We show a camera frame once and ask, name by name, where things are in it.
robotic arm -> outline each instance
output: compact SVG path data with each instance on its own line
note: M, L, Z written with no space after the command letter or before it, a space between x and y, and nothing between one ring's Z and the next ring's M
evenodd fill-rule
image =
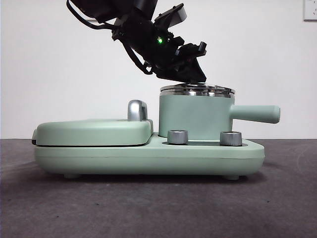
M181 37L174 37L168 31L187 17L184 4L160 14L151 21L158 0L71 0L86 16L94 18L101 25L94 25L83 19L72 7L66 5L72 14L86 26L99 30L112 30L112 38L119 40L135 65L145 74L155 73L158 78L184 83L201 83L206 76L197 57L206 54L206 43L199 46L184 45ZM107 21L116 18L115 23ZM140 54L141 63L135 52Z

gray tabletop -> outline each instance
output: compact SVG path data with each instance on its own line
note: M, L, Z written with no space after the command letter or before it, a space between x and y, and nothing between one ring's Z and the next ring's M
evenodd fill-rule
M1 140L2 238L316 238L317 140L254 140L263 167L217 176L42 171L30 140Z

black cable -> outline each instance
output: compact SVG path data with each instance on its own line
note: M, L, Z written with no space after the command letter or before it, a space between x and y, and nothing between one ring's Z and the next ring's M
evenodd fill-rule
M91 24L90 22L86 21L84 18L82 18L76 11L75 9L70 5L69 0L66 1L66 6L70 10L70 12L83 24L86 26L95 29L95 30L101 30L101 29L109 29L109 30L114 30L118 28L118 26L111 25L109 23L104 23L103 25L94 25Z
M131 49L131 47L125 43L123 40L120 40L120 42L123 44L123 47L125 51L128 53L129 57L132 59L132 61L135 63L135 65L145 74L150 75L153 74L152 70L147 71L146 66L141 63L139 58L135 55L134 51Z

mint green handle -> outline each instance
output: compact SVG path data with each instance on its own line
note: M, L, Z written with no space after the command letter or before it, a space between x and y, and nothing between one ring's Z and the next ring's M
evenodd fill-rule
M276 124L281 109L278 106L231 106L230 117L239 120L251 120Z

white wall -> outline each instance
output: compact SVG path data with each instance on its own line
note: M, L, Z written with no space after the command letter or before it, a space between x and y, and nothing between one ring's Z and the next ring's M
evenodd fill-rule
M155 16L181 0L159 0ZM236 90L236 104L279 105L279 124L236 121L245 138L317 138L317 22L302 0L183 0L186 21L171 28L205 41L199 59L210 84ZM48 121L125 118L141 99L158 130L159 89L110 31L78 22L65 0L1 1L1 137L30 138Z

